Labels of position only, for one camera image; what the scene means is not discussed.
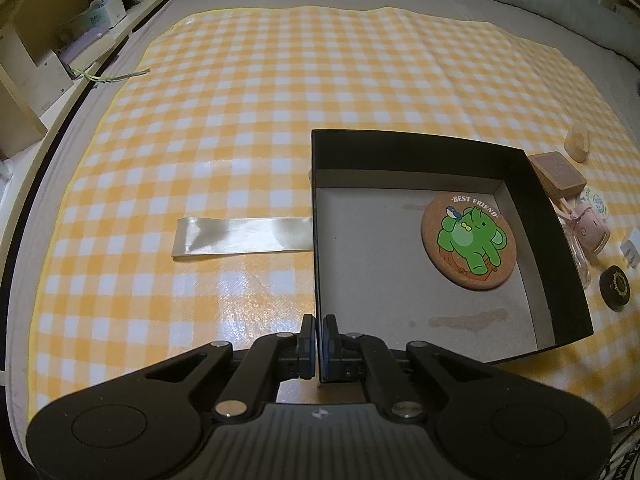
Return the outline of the black cardboard box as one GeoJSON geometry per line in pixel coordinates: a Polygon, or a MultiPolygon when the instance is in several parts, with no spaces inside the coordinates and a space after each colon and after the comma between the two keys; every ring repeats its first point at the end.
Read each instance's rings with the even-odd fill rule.
{"type": "Polygon", "coordinates": [[[589,337],[586,295],[534,168],[518,148],[430,134],[311,133],[316,311],[344,333],[405,348],[420,339],[500,363],[589,337]],[[437,270],[421,238],[438,193],[483,197],[518,246],[508,280],[461,287],[437,270]]]}

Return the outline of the square brown cork coaster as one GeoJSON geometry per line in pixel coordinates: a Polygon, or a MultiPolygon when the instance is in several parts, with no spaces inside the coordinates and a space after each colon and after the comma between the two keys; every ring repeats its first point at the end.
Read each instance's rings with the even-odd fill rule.
{"type": "Polygon", "coordinates": [[[557,151],[529,156],[542,186],[552,198],[578,196],[587,184],[586,178],[557,151]]]}

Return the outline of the black round tin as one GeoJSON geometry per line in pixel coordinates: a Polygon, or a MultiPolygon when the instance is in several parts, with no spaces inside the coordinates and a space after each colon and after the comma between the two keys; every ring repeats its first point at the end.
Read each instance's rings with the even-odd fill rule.
{"type": "Polygon", "coordinates": [[[630,284],[619,266],[609,266],[601,273],[599,289],[605,304],[614,311],[622,310],[630,300],[630,284]]]}

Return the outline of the white charger plug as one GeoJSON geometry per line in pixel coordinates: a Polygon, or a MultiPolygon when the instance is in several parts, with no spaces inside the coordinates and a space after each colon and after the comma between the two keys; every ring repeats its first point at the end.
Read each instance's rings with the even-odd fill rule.
{"type": "Polygon", "coordinates": [[[640,263],[640,231],[632,228],[620,243],[620,251],[624,255],[628,266],[635,268],[640,263]]]}

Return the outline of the oval wooden box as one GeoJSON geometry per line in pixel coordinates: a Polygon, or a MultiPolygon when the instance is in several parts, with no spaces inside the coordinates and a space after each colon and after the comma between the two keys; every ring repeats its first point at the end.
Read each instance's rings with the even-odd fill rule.
{"type": "Polygon", "coordinates": [[[575,162],[585,162],[590,153],[590,132],[580,122],[575,122],[567,130],[564,150],[575,162]]]}

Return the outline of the clear plastic bead box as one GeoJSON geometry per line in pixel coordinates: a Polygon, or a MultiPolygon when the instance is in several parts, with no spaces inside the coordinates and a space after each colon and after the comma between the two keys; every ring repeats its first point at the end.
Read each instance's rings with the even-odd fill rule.
{"type": "Polygon", "coordinates": [[[580,282],[582,283],[582,288],[587,289],[591,282],[588,259],[582,250],[582,245],[579,243],[574,231],[565,222],[562,222],[561,226],[567,240],[568,247],[570,248],[570,252],[572,253],[580,282]]]}

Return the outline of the silver tape strip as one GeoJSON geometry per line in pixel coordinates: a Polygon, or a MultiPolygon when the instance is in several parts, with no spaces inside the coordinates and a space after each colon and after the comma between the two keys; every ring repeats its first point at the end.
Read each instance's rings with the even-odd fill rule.
{"type": "Polygon", "coordinates": [[[314,248],[310,217],[245,219],[181,218],[171,257],[190,259],[270,252],[309,252],[314,248]]]}

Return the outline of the yellow white checkered mat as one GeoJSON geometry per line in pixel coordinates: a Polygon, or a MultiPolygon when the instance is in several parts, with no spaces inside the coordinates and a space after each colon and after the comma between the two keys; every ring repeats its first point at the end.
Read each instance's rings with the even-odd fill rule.
{"type": "Polygon", "coordinates": [[[639,307],[582,286],[530,159],[589,136],[596,266],[639,223],[639,147],[559,50],[395,8],[231,9],[153,40],[64,194],[40,273],[27,409],[307,314],[583,396],[639,391],[639,307]]]}

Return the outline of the round green elephant coaster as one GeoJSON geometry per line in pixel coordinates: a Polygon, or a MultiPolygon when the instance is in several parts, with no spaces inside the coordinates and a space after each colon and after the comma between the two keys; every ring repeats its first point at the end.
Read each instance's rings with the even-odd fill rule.
{"type": "Polygon", "coordinates": [[[421,238],[437,270],[467,289],[494,289],[515,268],[518,246],[509,223],[477,195],[436,194],[423,211],[421,238]]]}

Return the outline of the pink mini handheld fan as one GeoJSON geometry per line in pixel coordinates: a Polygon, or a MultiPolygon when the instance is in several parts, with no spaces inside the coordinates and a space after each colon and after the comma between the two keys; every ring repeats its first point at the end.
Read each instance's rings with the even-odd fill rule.
{"type": "Polygon", "coordinates": [[[611,231],[600,214],[588,203],[570,206],[564,198],[553,203],[556,214],[577,237],[582,250],[590,256],[599,255],[610,240],[611,231]]]}

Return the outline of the round white green sticker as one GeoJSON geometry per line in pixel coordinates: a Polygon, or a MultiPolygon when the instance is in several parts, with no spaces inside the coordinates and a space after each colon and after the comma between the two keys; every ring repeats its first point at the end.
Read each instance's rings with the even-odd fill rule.
{"type": "Polygon", "coordinates": [[[608,203],[606,202],[604,195],[597,188],[591,185],[586,185],[579,196],[580,200],[590,205],[598,215],[606,220],[608,218],[608,203]]]}

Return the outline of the purple notebook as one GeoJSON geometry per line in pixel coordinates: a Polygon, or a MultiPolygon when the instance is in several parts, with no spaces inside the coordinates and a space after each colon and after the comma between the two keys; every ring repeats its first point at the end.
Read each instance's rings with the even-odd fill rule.
{"type": "Polygon", "coordinates": [[[58,58],[64,65],[70,65],[88,47],[92,47],[100,40],[110,38],[111,32],[106,26],[93,27],[58,52],[58,58]]]}

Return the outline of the white tissue box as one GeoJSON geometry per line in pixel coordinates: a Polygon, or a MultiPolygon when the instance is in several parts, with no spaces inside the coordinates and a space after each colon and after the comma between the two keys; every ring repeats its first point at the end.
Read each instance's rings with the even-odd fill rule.
{"type": "Polygon", "coordinates": [[[111,29],[124,18],[126,18],[126,10],[122,0],[93,0],[85,11],[61,26],[58,38],[63,44],[69,44],[90,29],[96,27],[111,29]]]}

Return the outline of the wooden bedside shelf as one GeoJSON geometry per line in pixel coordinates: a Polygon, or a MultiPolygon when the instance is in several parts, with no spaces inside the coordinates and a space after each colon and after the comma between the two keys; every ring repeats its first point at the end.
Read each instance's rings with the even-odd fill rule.
{"type": "MultiPolygon", "coordinates": [[[[56,52],[62,27],[94,0],[1,0],[1,156],[9,158],[44,139],[46,111],[75,84],[56,52]]],[[[94,59],[100,65],[165,0],[132,0],[94,59]]]]}

